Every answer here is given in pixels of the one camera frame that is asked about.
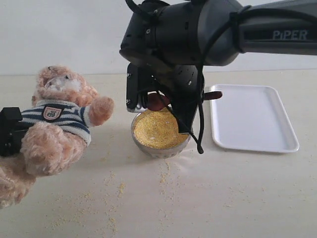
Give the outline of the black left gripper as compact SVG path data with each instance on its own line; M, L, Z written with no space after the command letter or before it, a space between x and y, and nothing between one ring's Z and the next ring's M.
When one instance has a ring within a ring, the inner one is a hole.
M29 124L22 122L19 107L4 107L0 112L0 155L13 156L20 153L22 138L25 136Z

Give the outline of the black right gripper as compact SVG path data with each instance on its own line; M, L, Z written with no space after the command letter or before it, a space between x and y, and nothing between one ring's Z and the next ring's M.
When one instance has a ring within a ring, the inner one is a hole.
M178 132L193 134L193 122L198 109L197 76L194 65L177 65L172 68L148 66L155 78L155 92L162 92L172 105L176 116Z

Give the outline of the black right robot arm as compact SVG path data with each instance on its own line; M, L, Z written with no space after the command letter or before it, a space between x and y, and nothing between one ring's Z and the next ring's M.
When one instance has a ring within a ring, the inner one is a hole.
M126 107L140 112L148 93L169 100L181 133L203 116L204 66L226 66L239 54L315 55L317 3L282 0L243 6L236 0L168 4L127 1L132 16L119 53L128 60Z

